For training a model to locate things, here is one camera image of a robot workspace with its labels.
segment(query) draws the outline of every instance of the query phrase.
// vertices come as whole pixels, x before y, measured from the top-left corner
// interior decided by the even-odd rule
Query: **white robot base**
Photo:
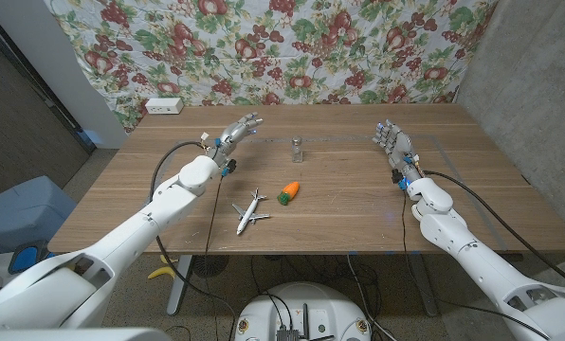
[[[279,340],[283,337],[284,340],[371,340],[365,314],[347,296],[334,289],[311,282],[291,282],[267,292],[272,299],[264,293],[241,312],[236,341]],[[281,300],[288,306],[288,311]],[[289,331],[289,314],[293,331]]]

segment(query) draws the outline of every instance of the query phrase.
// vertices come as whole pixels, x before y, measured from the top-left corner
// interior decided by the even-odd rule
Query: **white toy airplane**
[[[234,206],[234,208],[236,208],[236,211],[238,211],[238,214],[240,214],[238,216],[238,220],[241,221],[238,224],[238,229],[236,230],[236,234],[240,235],[243,230],[245,230],[246,224],[248,223],[248,221],[251,221],[255,224],[255,221],[258,219],[262,219],[262,218],[269,218],[270,215],[269,214],[254,214],[253,211],[255,210],[255,207],[257,207],[257,202],[260,199],[264,199],[265,195],[257,195],[257,189],[255,189],[255,192],[251,192],[251,194],[253,195],[253,201],[251,202],[251,205],[249,205],[247,210],[243,210],[242,208],[238,207],[238,205],[236,204],[232,204],[232,206]]]

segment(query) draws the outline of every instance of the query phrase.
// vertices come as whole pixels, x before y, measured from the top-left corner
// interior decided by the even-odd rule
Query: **toy carrot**
[[[277,197],[279,203],[286,206],[289,203],[289,201],[293,199],[293,197],[295,197],[295,194],[298,193],[298,189],[300,189],[300,183],[297,181],[287,185],[285,188],[282,189],[281,194],[279,194],[279,196]]]

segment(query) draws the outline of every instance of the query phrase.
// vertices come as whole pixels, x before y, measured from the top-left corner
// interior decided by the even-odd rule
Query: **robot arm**
[[[262,123],[249,114],[155,191],[153,201],[95,244],[44,260],[0,291],[0,330],[99,327],[114,285],[155,237],[190,214],[236,144]]]
[[[452,208],[453,200],[419,168],[419,156],[409,137],[387,121],[377,125],[374,142],[385,149],[393,173],[402,174],[399,187],[412,201],[422,235],[459,262],[472,280],[503,314],[535,328],[550,338],[565,335],[565,288],[524,276],[479,241]],[[537,333],[504,319],[518,340],[541,340]]]

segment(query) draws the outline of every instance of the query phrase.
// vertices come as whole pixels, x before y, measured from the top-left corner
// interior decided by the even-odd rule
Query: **small glass jar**
[[[301,137],[295,136],[291,139],[291,161],[303,161],[303,150],[301,149]]]

